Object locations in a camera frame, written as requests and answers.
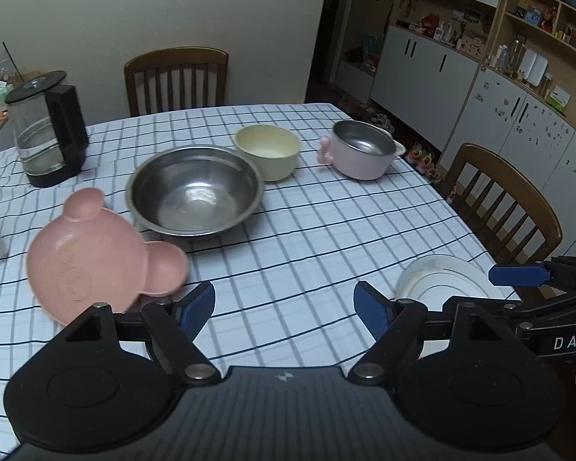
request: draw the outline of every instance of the wooden chair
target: wooden chair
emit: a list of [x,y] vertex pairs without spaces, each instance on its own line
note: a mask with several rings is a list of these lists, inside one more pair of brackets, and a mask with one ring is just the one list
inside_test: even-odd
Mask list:
[[[452,166],[450,166],[446,178],[437,187],[442,197],[448,198],[466,164],[474,166],[477,172],[465,191],[461,195],[457,193],[452,201],[452,207],[484,244],[495,261],[512,264],[523,263],[522,259],[527,263],[532,263],[544,260],[551,254],[563,238],[561,225],[553,209],[540,191],[522,173],[494,152],[475,144],[463,144]],[[471,197],[470,194],[482,174],[488,176],[490,182],[487,183],[479,196]],[[495,184],[501,187],[502,191],[492,206],[484,212],[483,216],[480,216],[478,209]],[[495,221],[493,213],[506,196],[509,196],[513,202],[504,215]],[[504,235],[505,231],[502,230],[504,224],[517,206],[524,210],[524,214],[510,232]],[[513,238],[527,218],[533,221],[534,227],[516,246],[513,246],[515,244]],[[527,257],[523,250],[538,231],[544,237],[544,242],[532,255]]]
[[[198,46],[183,46],[180,48],[167,48],[154,50],[139,55],[128,61],[124,66],[124,79],[126,80],[126,94],[130,116],[139,116],[139,103],[137,101],[135,75],[142,73],[143,94],[146,114],[164,112],[165,110],[188,109],[189,107],[209,106],[209,66],[216,71],[215,80],[215,106],[222,106],[226,92],[226,70],[228,54],[215,48]],[[185,70],[190,70],[190,102],[186,105]],[[203,70],[203,95],[201,102],[197,100],[197,70]],[[150,73],[153,71],[155,84],[155,111],[152,111],[150,95]],[[166,109],[163,103],[163,89],[161,77],[166,72]],[[172,74],[179,74],[179,106],[174,105]]]

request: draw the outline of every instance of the electric kettle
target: electric kettle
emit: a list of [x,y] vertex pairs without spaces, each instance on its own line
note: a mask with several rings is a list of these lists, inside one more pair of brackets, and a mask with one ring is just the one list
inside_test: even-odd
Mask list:
[[52,187],[81,171],[89,145],[74,86],[65,71],[32,78],[9,92],[5,102],[15,145],[34,187]]

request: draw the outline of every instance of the dining table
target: dining table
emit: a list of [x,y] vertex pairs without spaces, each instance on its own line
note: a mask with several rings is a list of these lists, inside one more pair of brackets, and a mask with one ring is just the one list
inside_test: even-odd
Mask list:
[[[486,273],[491,256],[405,160],[396,159],[374,181],[356,181],[317,162],[320,137],[342,119],[349,116],[330,104],[264,104],[94,124],[87,127],[81,173],[46,189],[28,183],[15,148],[0,152],[0,234],[8,249],[0,258],[0,458],[17,446],[2,404],[4,387],[63,329],[26,280],[31,241],[60,215],[66,198],[85,187],[100,188],[105,206],[132,222],[127,181],[163,150],[234,147],[232,135],[258,123],[282,126],[301,140],[298,167],[290,177],[265,184],[252,216],[216,237],[179,242],[190,271],[174,299],[203,281],[213,284],[215,311],[194,343],[222,375],[230,366],[338,365],[347,371],[374,342],[354,312],[358,281],[392,298],[403,270],[431,254],[461,258]],[[134,224],[146,240],[160,239]],[[450,294],[441,288],[441,301]],[[517,298],[511,288],[499,288],[499,297]],[[142,343],[124,342],[122,348],[147,356]]]

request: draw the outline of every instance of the stainless steel bowl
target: stainless steel bowl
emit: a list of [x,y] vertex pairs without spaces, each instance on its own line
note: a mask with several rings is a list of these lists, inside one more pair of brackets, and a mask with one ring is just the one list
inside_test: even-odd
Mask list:
[[186,146],[145,161],[130,177],[126,203],[161,234],[203,238],[243,222],[262,198],[262,176],[232,149]]
[[397,150],[390,133],[363,121],[338,121],[333,126],[333,133],[347,146],[367,154],[388,156]]

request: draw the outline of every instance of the cabinet handle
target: cabinet handle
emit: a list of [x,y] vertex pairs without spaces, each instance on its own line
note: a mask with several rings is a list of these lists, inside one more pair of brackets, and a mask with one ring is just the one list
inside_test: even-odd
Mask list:
[[516,108],[518,107],[519,102],[520,102],[520,97],[516,99],[516,104],[514,104],[514,109],[512,109],[512,114],[510,114],[510,118],[512,116],[514,116],[514,113],[516,112]]
[[523,122],[523,116],[525,116],[525,113],[527,112],[527,108],[529,107],[529,102],[527,102],[527,105],[525,106],[525,108],[523,109],[523,113],[520,115],[520,119],[518,120],[518,122],[522,123]]

